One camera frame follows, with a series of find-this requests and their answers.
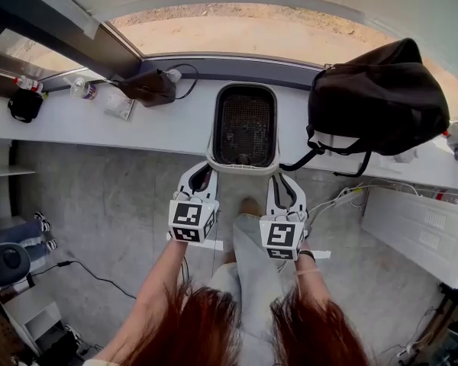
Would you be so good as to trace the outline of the white water dispenser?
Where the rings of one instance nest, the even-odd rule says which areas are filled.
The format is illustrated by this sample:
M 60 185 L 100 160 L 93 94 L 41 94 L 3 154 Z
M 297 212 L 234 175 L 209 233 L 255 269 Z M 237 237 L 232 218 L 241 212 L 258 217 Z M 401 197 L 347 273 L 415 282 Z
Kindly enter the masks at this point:
M 458 205 L 386 188 L 369 192 L 362 228 L 458 289 Z

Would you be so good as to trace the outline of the clear plastic packet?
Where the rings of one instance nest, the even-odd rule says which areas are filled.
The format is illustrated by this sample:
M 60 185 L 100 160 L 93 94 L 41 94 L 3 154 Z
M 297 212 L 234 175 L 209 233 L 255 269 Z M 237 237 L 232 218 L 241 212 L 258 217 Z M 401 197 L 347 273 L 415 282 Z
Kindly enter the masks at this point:
M 127 98 L 125 95 L 112 94 L 108 96 L 104 113 L 122 120 L 128 120 L 134 99 Z

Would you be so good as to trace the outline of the person's tan shoe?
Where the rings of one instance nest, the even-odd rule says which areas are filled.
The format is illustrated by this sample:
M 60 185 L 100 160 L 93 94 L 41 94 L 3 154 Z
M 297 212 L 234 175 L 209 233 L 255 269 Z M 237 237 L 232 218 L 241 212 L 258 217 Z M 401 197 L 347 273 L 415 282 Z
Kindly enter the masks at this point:
M 247 214 L 253 217 L 261 217 L 261 209 L 253 197 L 245 197 L 240 202 L 239 214 Z

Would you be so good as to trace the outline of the black window frame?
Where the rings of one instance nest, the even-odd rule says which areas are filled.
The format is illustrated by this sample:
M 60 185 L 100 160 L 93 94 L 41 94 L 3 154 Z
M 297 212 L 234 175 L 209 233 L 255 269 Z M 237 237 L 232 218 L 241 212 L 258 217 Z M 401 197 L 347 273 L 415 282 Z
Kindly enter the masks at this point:
M 0 36 L 11 31 L 40 44 L 106 79 L 136 75 L 141 58 L 116 30 L 94 19 L 74 0 L 0 0 Z M 5 78 L 38 66 L 0 52 L 0 95 L 10 94 Z

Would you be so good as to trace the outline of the person's right forearm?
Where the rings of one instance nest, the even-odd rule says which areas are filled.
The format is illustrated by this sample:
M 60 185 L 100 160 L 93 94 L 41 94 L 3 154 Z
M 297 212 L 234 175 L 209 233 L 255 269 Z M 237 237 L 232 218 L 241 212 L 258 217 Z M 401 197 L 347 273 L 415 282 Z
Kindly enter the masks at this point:
M 295 274 L 301 298 L 325 307 L 331 300 L 331 295 L 316 261 L 306 255 L 298 255 Z

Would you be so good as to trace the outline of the person's light trousers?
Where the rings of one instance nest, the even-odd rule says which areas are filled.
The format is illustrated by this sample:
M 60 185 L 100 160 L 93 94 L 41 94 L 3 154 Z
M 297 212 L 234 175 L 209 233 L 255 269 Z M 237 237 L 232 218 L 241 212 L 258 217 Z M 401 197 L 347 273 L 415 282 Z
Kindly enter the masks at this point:
M 273 338 L 273 318 L 298 315 L 298 293 L 283 295 L 277 267 L 261 243 L 259 217 L 237 215 L 232 246 L 236 262 L 223 264 L 214 273 L 209 282 L 215 291 L 211 299 L 218 314 L 226 314 L 219 319 L 239 331 L 244 345 L 267 346 Z

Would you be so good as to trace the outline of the grey black round device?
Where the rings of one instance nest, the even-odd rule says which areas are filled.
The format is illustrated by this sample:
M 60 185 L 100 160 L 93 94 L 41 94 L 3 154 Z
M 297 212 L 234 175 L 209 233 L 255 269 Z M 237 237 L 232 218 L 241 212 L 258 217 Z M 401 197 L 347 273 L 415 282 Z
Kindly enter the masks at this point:
M 0 243 L 0 287 L 23 280 L 30 269 L 31 259 L 24 247 L 13 242 Z

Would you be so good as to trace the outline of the person's left forearm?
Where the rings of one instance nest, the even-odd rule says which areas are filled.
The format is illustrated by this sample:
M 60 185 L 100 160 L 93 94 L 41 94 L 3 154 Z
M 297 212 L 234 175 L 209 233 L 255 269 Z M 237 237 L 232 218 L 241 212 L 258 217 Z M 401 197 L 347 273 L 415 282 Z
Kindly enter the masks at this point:
M 170 240 L 146 277 L 131 313 L 115 337 L 89 366 L 118 366 L 131 355 L 141 338 L 155 329 L 166 313 L 169 298 L 176 293 L 177 281 L 187 244 Z

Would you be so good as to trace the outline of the white low cabinet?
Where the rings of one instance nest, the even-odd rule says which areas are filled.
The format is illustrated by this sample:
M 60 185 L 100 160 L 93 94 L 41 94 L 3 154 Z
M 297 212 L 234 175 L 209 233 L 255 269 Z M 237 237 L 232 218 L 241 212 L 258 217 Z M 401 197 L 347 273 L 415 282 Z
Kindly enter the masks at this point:
M 36 355 L 40 355 L 42 351 L 37 340 L 62 319 L 53 298 L 35 286 L 3 303 L 2 307 L 18 336 Z

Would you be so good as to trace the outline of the pack of red label bottles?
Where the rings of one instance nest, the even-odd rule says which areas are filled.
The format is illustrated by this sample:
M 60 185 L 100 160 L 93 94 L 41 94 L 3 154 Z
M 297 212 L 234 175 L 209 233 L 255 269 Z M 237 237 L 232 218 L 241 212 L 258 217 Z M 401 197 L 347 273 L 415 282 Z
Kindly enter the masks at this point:
M 437 201 L 443 201 L 458 205 L 458 192 L 451 192 L 446 189 L 440 189 L 434 193 L 434 199 Z

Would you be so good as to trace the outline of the red-capped white bottle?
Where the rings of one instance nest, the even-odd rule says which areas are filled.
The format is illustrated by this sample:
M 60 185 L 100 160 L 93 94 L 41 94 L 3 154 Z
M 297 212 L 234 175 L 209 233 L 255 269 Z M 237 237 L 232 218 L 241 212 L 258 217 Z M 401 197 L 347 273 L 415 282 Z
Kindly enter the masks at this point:
M 24 75 L 14 78 L 14 83 L 21 89 L 31 92 L 41 93 L 43 91 L 43 84 L 37 80 L 30 79 Z

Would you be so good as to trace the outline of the black backpack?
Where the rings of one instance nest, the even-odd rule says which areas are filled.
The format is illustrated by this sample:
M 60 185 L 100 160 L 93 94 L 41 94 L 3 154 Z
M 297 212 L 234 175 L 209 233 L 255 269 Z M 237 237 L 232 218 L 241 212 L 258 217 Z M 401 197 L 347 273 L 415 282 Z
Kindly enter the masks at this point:
M 447 131 L 450 112 L 439 82 L 423 64 L 417 43 L 404 38 L 321 70 L 308 98 L 309 152 L 283 171 L 302 168 L 326 152 L 362 153 L 354 177 L 373 153 L 394 156 Z

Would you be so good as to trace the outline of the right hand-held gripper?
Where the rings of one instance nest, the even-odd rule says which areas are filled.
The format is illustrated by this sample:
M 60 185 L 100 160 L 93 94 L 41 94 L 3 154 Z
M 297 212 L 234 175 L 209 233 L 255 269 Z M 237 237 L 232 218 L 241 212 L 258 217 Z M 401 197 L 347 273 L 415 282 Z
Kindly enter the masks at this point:
M 279 181 L 291 199 L 289 207 L 280 202 Z M 278 173 L 268 180 L 266 215 L 260 219 L 263 248 L 272 259 L 296 261 L 307 236 L 306 196 L 299 184 L 289 176 Z

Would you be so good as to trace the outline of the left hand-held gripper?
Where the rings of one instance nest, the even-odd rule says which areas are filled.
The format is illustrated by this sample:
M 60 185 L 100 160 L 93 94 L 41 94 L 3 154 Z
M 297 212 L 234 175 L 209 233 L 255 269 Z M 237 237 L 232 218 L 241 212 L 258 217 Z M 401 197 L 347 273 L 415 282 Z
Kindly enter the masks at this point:
M 203 244 L 216 224 L 218 172 L 207 161 L 184 172 L 169 203 L 169 234 L 179 242 Z

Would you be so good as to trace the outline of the plastic cup with straw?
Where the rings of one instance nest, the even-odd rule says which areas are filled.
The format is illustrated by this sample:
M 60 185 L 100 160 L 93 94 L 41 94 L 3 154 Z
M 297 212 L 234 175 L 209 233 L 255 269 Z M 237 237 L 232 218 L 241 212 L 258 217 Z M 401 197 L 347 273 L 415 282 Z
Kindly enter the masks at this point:
M 96 96 L 96 87 L 90 82 L 87 82 L 84 78 L 77 77 L 76 79 L 70 80 L 64 77 L 63 81 L 70 86 L 70 94 L 74 98 L 92 100 Z

